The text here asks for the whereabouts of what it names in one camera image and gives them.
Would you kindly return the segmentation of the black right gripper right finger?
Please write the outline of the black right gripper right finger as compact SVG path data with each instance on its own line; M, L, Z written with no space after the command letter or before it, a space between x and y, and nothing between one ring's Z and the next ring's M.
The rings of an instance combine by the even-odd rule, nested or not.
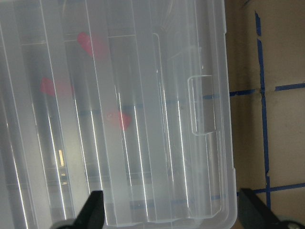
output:
M244 229L303 229L305 226L294 220L280 220L254 193L242 188L239 192L239 221Z

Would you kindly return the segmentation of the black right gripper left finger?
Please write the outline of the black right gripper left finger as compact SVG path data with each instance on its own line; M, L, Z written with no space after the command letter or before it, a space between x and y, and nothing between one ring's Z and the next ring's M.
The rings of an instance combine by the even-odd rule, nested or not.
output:
M75 219L53 224L53 229L102 229L104 226L103 191L92 191Z

